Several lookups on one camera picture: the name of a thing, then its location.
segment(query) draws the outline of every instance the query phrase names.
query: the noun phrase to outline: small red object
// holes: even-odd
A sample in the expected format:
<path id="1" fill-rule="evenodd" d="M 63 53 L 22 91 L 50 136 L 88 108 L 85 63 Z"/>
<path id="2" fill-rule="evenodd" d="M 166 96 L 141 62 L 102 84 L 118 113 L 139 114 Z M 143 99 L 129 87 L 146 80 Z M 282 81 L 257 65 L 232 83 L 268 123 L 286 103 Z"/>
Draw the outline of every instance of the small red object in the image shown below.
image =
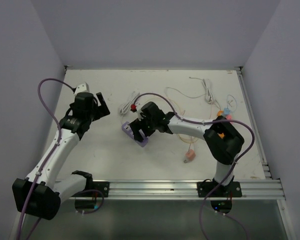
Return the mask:
<path id="1" fill-rule="evenodd" d="M 131 111 L 136 112 L 137 111 L 137 106 L 135 104 L 131 104 Z"/>

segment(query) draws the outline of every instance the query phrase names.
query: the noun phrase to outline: metal edge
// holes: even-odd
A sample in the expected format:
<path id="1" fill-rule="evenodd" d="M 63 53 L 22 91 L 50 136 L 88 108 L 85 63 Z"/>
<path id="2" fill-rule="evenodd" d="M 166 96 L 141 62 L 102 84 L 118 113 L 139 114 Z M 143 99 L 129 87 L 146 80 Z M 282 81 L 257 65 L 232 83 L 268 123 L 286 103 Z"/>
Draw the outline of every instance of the metal edge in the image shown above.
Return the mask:
<path id="1" fill-rule="evenodd" d="M 298 239 L 288 212 L 286 201 L 278 199 L 277 204 L 288 240 Z"/>
<path id="2" fill-rule="evenodd" d="M 245 82 L 244 82 L 244 78 L 242 76 L 241 70 L 237 70 L 236 74 L 238 76 L 241 91 L 243 93 L 244 102 L 245 102 L 245 105 L 247 107 L 247 112 L 248 112 L 248 115 L 249 115 L 249 118 L 250 118 L 250 121 L 251 121 L 251 125 L 252 125 L 252 128 L 253 128 L 254 134 L 255 134 L 257 147 L 258 147 L 259 153 L 261 153 L 261 156 L 262 156 L 262 162 L 267 163 L 265 151 L 264 151 L 264 148 L 263 148 L 262 143 L 261 143 L 259 131 L 258 131 L 258 128 L 257 128 L 256 119 L 255 119 L 255 116 L 254 116 L 253 111 L 252 111 L 252 107 L 251 107 L 251 104 L 250 104 L 250 100 L 249 100 L 249 97 L 248 97 L 247 89 L 246 89 L 246 86 L 245 86 Z"/>
<path id="3" fill-rule="evenodd" d="M 197 182 L 200 182 L 198 180 L 116 180 L 109 182 L 108 199 L 110 200 L 200 200 L 197 192 Z M 236 200 L 285 199 L 280 180 L 242 180 L 240 185 L 243 197 L 235 198 Z"/>

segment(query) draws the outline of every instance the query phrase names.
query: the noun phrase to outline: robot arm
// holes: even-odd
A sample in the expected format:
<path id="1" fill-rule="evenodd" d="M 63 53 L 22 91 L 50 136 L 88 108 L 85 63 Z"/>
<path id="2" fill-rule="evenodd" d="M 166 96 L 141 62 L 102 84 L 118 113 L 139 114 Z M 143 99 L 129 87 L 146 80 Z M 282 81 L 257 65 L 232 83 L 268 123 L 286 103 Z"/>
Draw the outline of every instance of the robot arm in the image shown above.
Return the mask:
<path id="1" fill-rule="evenodd" d="M 12 185 L 16 207 L 19 212 L 22 211 L 26 197 L 36 177 L 35 188 L 25 213 L 47 220 L 51 220 L 57 214 L 61 203 L 69 197 L 80 191 L 90 190 L 93 187 L 92 175 L 82 171 L 75 171 L 70 177 L 56 183 L 56 178 L 68 155 L 82 139 L 85 132 L 89 130 L 91 123 L 110 114 L 102 94 L 100 92 L 96 94 L 100 103 L 98 105 L 97 98 L 89 92 L 89 86 L 86 83 L 80 84 L 75 89 L 74 94 L 74 103 L 70 104 L 70 108 L 60 120 L 61 140 L 59 143 L 59 131 L 57 131 L 51 145 L 39 163 L 25 179 L 17 178 Z M 39 172 L 39 168 L 44 161 L 46 163 Z"/>
<path id="2" fill-rule="evenodd" d="M 135 112 L 138 113 L 138 118 L 130 123 L 130 127 L 136 141 L 144 140 L 140 131 L 148 137 L 156 130 L 161 133 L 185 134 L 205 140 L 213 157 L 217 160 L 213 179 L 216 183 L 220 183 L 225 178 L 245 142 L 229 122 L 204 125 L 204 122 L 211 122 L 211 120 L 195 118 L 187 119 L 202 123 L 202 125 L 185 122 L 176 117 L 173 112 L 164 114 L 153 102 L 148 102 L 140 109 L 136 108 Z M 233 178 L 233 173 L 231 173 L 222 185 L 228 186 Z"/>

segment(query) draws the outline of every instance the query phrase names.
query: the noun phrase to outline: white table surface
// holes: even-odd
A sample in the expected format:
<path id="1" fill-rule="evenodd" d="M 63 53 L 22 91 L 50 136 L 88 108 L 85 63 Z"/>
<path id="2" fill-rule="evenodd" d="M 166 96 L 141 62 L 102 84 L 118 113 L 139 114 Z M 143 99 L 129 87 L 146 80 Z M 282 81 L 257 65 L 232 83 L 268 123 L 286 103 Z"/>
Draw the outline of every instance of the white table surface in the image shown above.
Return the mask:
<path id="1" fill-rule="evenodd" d="M 196 158 L 190 163 L 183 163 L 189 145 L 176 135 L 155 132 L 149 137 L 149 143 L 142 148 L 121 130 L 121 121 L 131 122 L 137 117 L 136 113 L 129 112 L 122 120 L 118 115 L 118 106 L 127 100 L 132 91 L 164 95 L 164 88 L 172 87 L 189 96 L 203 94 L 200 80 L 189 77 L 210 79 L 213 93 L 222 108 L 227 106 L 227 95 L 233 95 L 237 100 L 237 110 L 233 113 L 233 119 L 251 126 L 235 71 L 68 70 L 64 81 L 73 87 L 86 82 L 91 92 L 102 92 L 111 114 L 91 124 L 89 131 L 70 153 L 58 179 L 66 178 L 75 170 L 89 172 L 94 179 L 100 180 L 212 179 L 217 161 L 203 140 L 199 139 L 194 143 Z M 185 117 L 209 119 L 211 106 L 204 101 L 204 97 L 190 99 L 171 89 L 168 90 L 168 96 L 185 110 Z M 165 113 L 171 111 L 165 102 L 155 96 L 144 96 L 139 102 L 144 104 L 150 99 Z M 73 101 L 74 95 L 63 86 L 55 110 L 57 119 L 65 115 Z M 212 108 L 212 118 L 216 117 L 218 111 L 217 107 Z M 251 142 L 251 135 L 243 126 L 236 124 L 235 127 L 245 139 L 242 148 L 244 150 Z M 51 143 L 56 130 L 57 127 L 52 124 L 47 144 Z M 265 179 L 262 159 L 256 144 L 239 161 L 234 175 L 237 180 Z"/>

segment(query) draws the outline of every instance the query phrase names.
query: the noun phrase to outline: purple object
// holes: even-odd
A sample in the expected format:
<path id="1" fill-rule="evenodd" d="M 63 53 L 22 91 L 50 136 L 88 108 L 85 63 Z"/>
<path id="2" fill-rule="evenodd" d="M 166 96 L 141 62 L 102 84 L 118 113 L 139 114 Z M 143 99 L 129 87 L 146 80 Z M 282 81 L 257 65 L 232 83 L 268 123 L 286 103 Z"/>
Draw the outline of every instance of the purple object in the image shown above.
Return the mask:
<path id="1" fill-rule="evenodd" d="M 148 138 L 144 135 L 144 133 L 142 131 L 140 131 L 140 134 L 143 137 L 143 141 L 142 142 L 136 141 L 134 139 L 134 133 L 132 132 L 132 129 L 129 124 L 130 123 L 128 121 L 126 121 L 121 127 L 122 131 L 124 131 L 130 138 L 132 138 L 137 144 L 139 144 L 140 147 L 143 148 L 145 145 L 147 145 Z"/>

